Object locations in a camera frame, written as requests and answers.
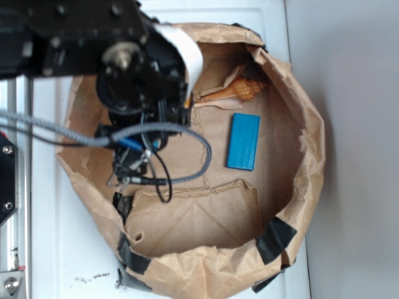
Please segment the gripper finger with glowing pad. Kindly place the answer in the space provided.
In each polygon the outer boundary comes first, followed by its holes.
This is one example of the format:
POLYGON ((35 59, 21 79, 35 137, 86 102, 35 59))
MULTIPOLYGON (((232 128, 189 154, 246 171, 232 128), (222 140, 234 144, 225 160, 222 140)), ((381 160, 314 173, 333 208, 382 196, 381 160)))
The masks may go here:
POLYGON ((192 93, 203 69, 203 55, 198 44, 181 28, 168 24, 157 24, 155 30, 160 33, 180 54, 185 64, 185 82, 187 93, 192 93))

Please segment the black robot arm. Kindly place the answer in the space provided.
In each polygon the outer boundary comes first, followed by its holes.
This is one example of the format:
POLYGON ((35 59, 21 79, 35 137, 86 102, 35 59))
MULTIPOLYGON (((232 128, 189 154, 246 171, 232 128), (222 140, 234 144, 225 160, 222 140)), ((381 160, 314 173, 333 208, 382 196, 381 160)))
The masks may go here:
POLYGON ((10 121, 53 131, 66 145, 139 149, 133 136, 189 133, 192 91, 203 68, 197 43, 148 17, 137 1, 2 1, 1 78, 95 75, 114 119, 89 136, 22 113, 10 121))

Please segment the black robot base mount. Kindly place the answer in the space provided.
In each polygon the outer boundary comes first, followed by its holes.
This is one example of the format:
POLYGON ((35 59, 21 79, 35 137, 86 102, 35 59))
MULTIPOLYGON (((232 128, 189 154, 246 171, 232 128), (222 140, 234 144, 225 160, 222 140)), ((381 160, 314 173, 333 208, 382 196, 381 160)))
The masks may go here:
POLYGON ((16 210, 16 147, 1 133, 1 226, 16 210))

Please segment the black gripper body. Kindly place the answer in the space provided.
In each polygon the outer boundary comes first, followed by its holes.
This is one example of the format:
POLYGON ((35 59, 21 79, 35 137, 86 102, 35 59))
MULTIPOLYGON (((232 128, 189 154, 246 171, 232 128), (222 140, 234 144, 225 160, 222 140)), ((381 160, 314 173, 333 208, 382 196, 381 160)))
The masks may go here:
POLYGON ((165 147, 170 135, 189 125, 185 64, 156 25, 110 29, 101 52, 96 91, 111 124, 99 126, 96 135, 108 137, 110 146, 141 147, 140 135, 149 134, 165 147))

